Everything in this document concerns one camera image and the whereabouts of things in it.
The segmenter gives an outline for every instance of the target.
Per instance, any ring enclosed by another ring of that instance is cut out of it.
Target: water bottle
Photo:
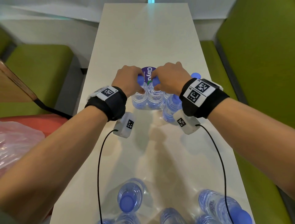
[[[121,213],[115,224],[140,224],[135,213]]]
[[[186,222],[177,210],[165,208],[160,216],[160,224],[186,224]]]
[[[179,96],[172,94],[164,106],[163,119],[167,122],[174,122],[173,114],[180,109],[182,109],[182,102]]]
[[[145,82],[145,78],[142,75],[139,75],[137,77],[137,82],[138,84],[145,90],[144,94],[140,94],[140,93],[136,93],[134,94],[131,98],[132,98],[132,104],[135,108],[137,109],[141,109],[144,108],[145,105],[147,104],[148,98],[148,85]]]
[[[102,219],[102,224],[114,224],[114,219]]]
[[[153,78],[153,81],[147,87],[147,104],[152,109],[157,109],[161,106],[164,92],[155,91],[154,87],[160,83],[158,77]]]
[[[214,220],[209,215],[201,215],[199,218],[197,218],[196,224],[220,224],[220,222]]]
[[[167,99],[168,99],[169,96],[171,96],[171,95],[173,95],[173,94],[169,94],[169,93],[164,92],[164,97],[163,97],[163,102],[162,102],[163,105],[166,104]]]
[[[192,78],[197,78],[197,79],[201,79],[201,75],[199,73],[196,73],[194,72],[192,75],[191,75]]]
[[[226,199],[234,224],[252,224],[251,216],[235,199],[228,196]],[[232,223],[226,209],[224,195],[208,189],[203,190],[199,194],[199,204],[200,208],[216,221],[223,224]]]
[[[118,193],[117,201],[124,213],[136,212],[142,203],[145,184],[137,178],[131,178],[124,183]]]

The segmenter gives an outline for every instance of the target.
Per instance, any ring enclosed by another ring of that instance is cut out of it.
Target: table surface
[[[123,65],[158,67],[182,62],[191,74],[210,79],[191,14],[186,3],[105,4],[78,111],[86,98],[110,85]],[[128,139],[111,134],[100,164],[100,197],[104,218],[118,215],[117,193],[122,183],[138,177],[150,195],[137,214],[141,224],[159,223],[163,208],[174,207],[188,223],[201,214],[198,192],[224,192],[222,166],[210,137],[201,128],[185,135],[162,119],[162,111],[138,110],[129,98],[126,111],[137,118]],[[252,212],[231,147],[206,119],[200,119],[223,158],[227,193]],[[54,206],[51,224],[96,224],[99,220],[97,164],[102,142],[115,125],[108,122],[85,163]]]

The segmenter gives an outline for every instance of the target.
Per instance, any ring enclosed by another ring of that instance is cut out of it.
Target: plastic bag
[[[45,138],[43,132],[14,121],[0,121],[0,177]]]

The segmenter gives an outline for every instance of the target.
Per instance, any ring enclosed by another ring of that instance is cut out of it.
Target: green cushion
[[[4,50],[8,47],[8,45],[12,42],[10,36],[0,28],[0,55],[4,52]]]
[[[295,128],[295,1],[237,0],[217,37],[249,105]]]
[[[73,58],[64,45],[18,46],[6,65],[49,107],[54,107]],[[0,117],[47,113],[34,102],[0,103]]]
[[[213,82],[237,99],[213,41],[201,41],[201,47]],[[256,224],[291,223],[277,187],[260,170],[235,152],[239,171]]]

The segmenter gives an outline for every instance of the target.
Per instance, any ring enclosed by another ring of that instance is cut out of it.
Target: purple sticker
[[[144,67],[141,69],[143,71],[143,75],[145,76],[145,82],[147,83],[147,85],[149,85],[149,83],[152,81],[151,76],[152,76],[152,72],[155,69],[156,68],[154,67]]]

